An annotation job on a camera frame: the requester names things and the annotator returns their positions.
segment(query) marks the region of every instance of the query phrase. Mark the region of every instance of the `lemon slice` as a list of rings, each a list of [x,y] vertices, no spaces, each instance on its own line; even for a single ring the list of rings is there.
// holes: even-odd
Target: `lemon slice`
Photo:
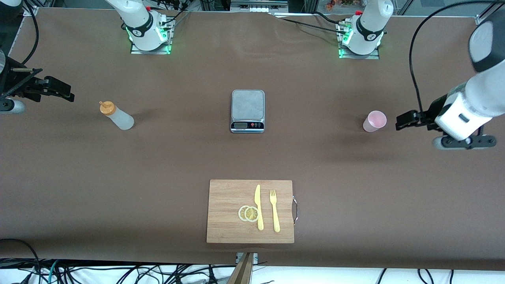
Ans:
[[[247,219],[245,218],[245,211],[247,210],[247,208],[249,208],[249,205],[244,205],[244,206],[240,207],[240,209],[238,209],[238,218],[240,218],[240,220],[246,221],[246,222],[247,222]]]
[[[245,210],[245,219],[249,222],[256,222],[258,219],[258,209],[250,206]]]

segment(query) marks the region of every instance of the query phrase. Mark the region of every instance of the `orange bottle cap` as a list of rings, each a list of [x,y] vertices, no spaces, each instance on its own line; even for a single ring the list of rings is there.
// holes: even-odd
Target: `orange bottle cap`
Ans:
[[[113,102],[100,102],[100,111],[105,115],[112,115],[116,112],[116,105]]]

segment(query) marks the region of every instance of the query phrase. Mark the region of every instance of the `yellow knife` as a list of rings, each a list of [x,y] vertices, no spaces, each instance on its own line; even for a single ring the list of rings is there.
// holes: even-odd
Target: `yellow knife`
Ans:
[[[254,203],[258,208],[258,230],[263,230],[263,216],[261,215],[261,198],[260,198],[260,185],[256,186],[256,192],[254,193]]]

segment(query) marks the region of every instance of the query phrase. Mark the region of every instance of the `kitchen scale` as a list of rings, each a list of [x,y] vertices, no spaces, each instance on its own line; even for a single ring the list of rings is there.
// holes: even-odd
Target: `kitchen scale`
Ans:
[[[231,123],[233,133],[263,133],[265,131],[265,92],[235,90],[231,94]]]

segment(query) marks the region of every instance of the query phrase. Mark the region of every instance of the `black cable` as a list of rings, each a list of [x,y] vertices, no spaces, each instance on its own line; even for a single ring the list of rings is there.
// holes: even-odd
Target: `black cable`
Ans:
[[[163,5],[165,5],[165,9],[168,10],[168,6],[167,6],[167,2],[166,1],[163,1]]]
[[[149,277],[152,277],[152,278],[156,279],[156,281],[158,281],[158,284],[160,284],[160,280],[159,280],[157,277],[154,277],[154,276],[152,276],[151,274],[147,274],[147,276],[149,276]]]
[[[33,256],[35,257],[35,261],[37,262],[37,270],[38,270],[38,273],[42,273],[41,270],[40,270],[40,260],[37,256],[37,253],[35,252],[35,250],[32,248],[31,245],[29,245],[27,242],[23,241],[23,240],[19,240],[19,239],[0,239],[0,243],[1,242],[18,242],[18,243],[22,243],[24,244],[25,246],[28,247],[28,249],[31,251],[31,253],[33,254]],[[38,279],[38,283],[40,284],[42,281],[42,279],[39,277]]]
[[[55,266],[55,269],[53,271],[53,275],[56,276],[56,283],[62,283],[63,284],[63,278],[60,274],[60,268]]]
[[[165,278],[164,278],[164,274],[163,274],[163,271],[161,270],[161,266],[158,265],[158,269],[160,270],[160,274],[161,274],[161,283],[165,282]]]
[[[433,278],[431,277],[431,273],[427,270],[427,269],[423,269],[424,271],[426,271],[428,273],[428,276],[430,277],[430,281],[431,281],[431,284],[434,284],[433,282]],[[418,269],[417,270],[417,275],[419,276],[419,279],[424,283],[424,284],[428,284],[424,278],[421,276],[421,270]]]
[[[66,279],[66,278],[67,278],[67,276],[68,276],[68,279],[70,280],[70,283],[71,283],[71,284],[75,284],[75,283],[74,283],[73,276],[72,276],[72,274],[70,273],[70,268],[69,268],[69,267],[66,267],[66,268],[63,270],[63,272],[65,272],[65,279]]]
[[[75,272],[77,270],[81,269],[87,269],[87,270],[121,270],[121,269],[131,269],[135,266],[124,266],[124,267],[109,267],[109,268],[94,268],[94,267],[79,267],[79,268],[74,268],[71,269],[70,272]]]
[[[186,269],[188,269],[191,265],[181,265],[181,267],[179,268],[179,265],[177,265],[176,269],[175,269],[175,272],[170,275],[170,277],[168,277],[168,279],[165,281],[164,284],[174,284],[176,281],[177,281],[177,277],[180,277],[180,275],[182,274],[183,271],[185,271]]]
[[[151,270],[155,269],[156,267],[159,267],[159,265],[155,265],[155,266],[153,266],[153,267],[149,268],[147,271],[142,272],[142,273],[139,273],[139,272],[138,272],[138,269],[137,269],[138,276],[137,276],[137,279],[135,280],[135,284],[137,284],[137,283],[138,283],[138,282],[142,279],[142,277],[144,277],[144,276],[146,276],[146,275],[152,276],[152,275],[150,275],[150,274],[149,274],[149,272],[150,272]]]
[[[30,278],[32,276],[33,273],[30,273],[28,274],[24,279],[23,281],[20,282],[20,284],[28,284],[30,282]]]
[[[319,15],[319,16],[321,16],[321,17],[323,17],[323,19],[325,19],[326,21],[328,21],[328,22],[330,22],[330,23],[332,23],[332,24],[337,24],[337,25],[338,25],[338,22],[339,22],[339,21],[333,21],[332,19],[330,19],[330,18],[326,17],[326,16],[325,16],[323,13],[321,13],[321,12],[314,11],[314,12],[312,12],[311,14],[317,14],[317,15]]]
[[[162,22],[162,23],[161,23],[161,25],[166,25],[166,24],[168,24],[168,23],[170,23],[170,22],[172,22],[172,21],[175,21],[175,19],[176,19],[176,18],[177,18],[177,17],[178,17],[178,16],[179,16],[182,12],[185,12],[185,11],[186,11],[186,10],[181,10],[181,11],[179,11],[179,13],[177,13],[177,15],[175,15],[172,19],[170,19],[170,20],[168,20],[168,21],[166,21],[166,22]]]
[[[212,265],[209,264],[209,284],[216,284],[217,282],[218,280],[214,275],[214,269],[212,268]]]
[[[296,23],[296,24],[300,24],[300,25],[304,25],[304,26],[308,26],[308,27],[313,27],[313,28],[316,28],[316,29],[322,29],[322,30],[327,30],[327,31],[332,31],[332,32],[336,32],[336,33],[345,34],[344,31],[338,31],[338,30],[334,30],[334,29],[323,28],[323,27],[320,27],[320,26],[315,26],[315,25],[311,25],[311,24],[307,24],[307,23],[293,21],[293,20],[289,20],[289,19],[285,19],[285,18],[281,18],[281,19],[284,20],[284,21],[288,21],[288,22],[291,22],[291,23]]]
[[[42,282],[42,280],[44,280],[46,283],[49,283],[49,281],[47,280],[47,278],[45,278],[44,276],[47,276],[47,274],[42,274],[42,273],[38,273],[38,272],[33,272],[33,271],[30,271],[30,270],[26,270],[26,269],[23,269],[23,268],[18,268],[18,270],[21,270],[21,271],[26,271],[26,272],[30,272],[31,274],[34,274],[34,275],[37,275],[38,276],[38,279],[39,279],[39,283]]]
[[[72,282],[72,284],[75,284],[74,281],[77,282],[77,284],[82,284],[77,279],[75,279],[74,276],[72,276],[72,273],[70,273],[69,267],[67,267],[67,271],[68,271],[68,277],[70,278],[70,282]]]
[[[414,83],[414,88],[416,89],[417,102],[419,104],[419,111],[421,114],[423,113],[423,105],[421,103],[421,95],[419,94],[419,87],[417,86],[416,77],[414,76],[414,69],[412,67],[412,50],[414,49],[414,41],[416,40],[416,36],[419,33],[419,30],[431,17],[435,16],[436,14],[438,14],[442,11],[445,11],[447,9],[450,9],[450,8],[456,7],[456,6],[463,6],[463,5],[470,5],[470,4],[482,4],[482,3],[505,3],[505,1],[472,0],[472,1],[458,2],[458,3],[451,4],[451,5],[447,5],[443,8],[438,9],[437,11],[431,13],[428,17],[426,17],[419,24],[416,31],[414,32],[414,35],[412,36],[411,46],[409,49],[409,68],[410,68],[410,73],[411,73],[411,77],[412,77],[412,82]]]
[[[139,267],[140,266],[137,265],[137,266],[130,268],[130,270],[128,270],[125,274],[123,274],[123,276],[121,276],[121,278],[119,278],[119,280],[116,282],[116,284],[122,284],[124,282],[124,280],[128,277],[128,275],[130,275],[133,271],[135,271]]]
[[[33,44],[32,50],[30,51],[30,54],[21,62],[21,64],[25,65],[28,60],[32,57],[32,55],[35,53],[35,50],[37,49],[38,46],[38,24],[37,24],[37,19],[35,18],[35,14],[33,13],[32,6],[28,3],[28,0],[24,0],[28,11],[30,12],[30,15],[32,16],[33,19],[33,25],[35,26],[35,43]]]
[[[255,264],[254,266],[261,265],[261,264],[264,264],[264,263],[267,263],[267,261],[260,262],[258,264]],[[230,267],[236,267],[236,265],[215,265],[215,266],[211,266],[211,267],[212,267],[212,269],[214,269],[214,268],[230,268]],[[198,270],[195,270],[195,271],[191,271],[191,272],[188,272],[188,273],[179,273],[178,275],[181,276],[181,278],[182,278],[182,277],[186,277],[186,276],[190,276],[190,275],[205,274],[205,273],[202,273],[201,271],[204,271],[204,270],[207,270],[207,269],[208,268],[201,268],[201,269],[198,269]]]
[[[382,281],[382,277],[384,276],[384,273],[386,273],[386,269],[387,269],[387,268],[384,268],[384,269],[382,270],[382,272],[380,273],[380,275],[379,275],[379,280],[377,280],[377,284],[380,284],[380,283],[381,283],[381,281]]]

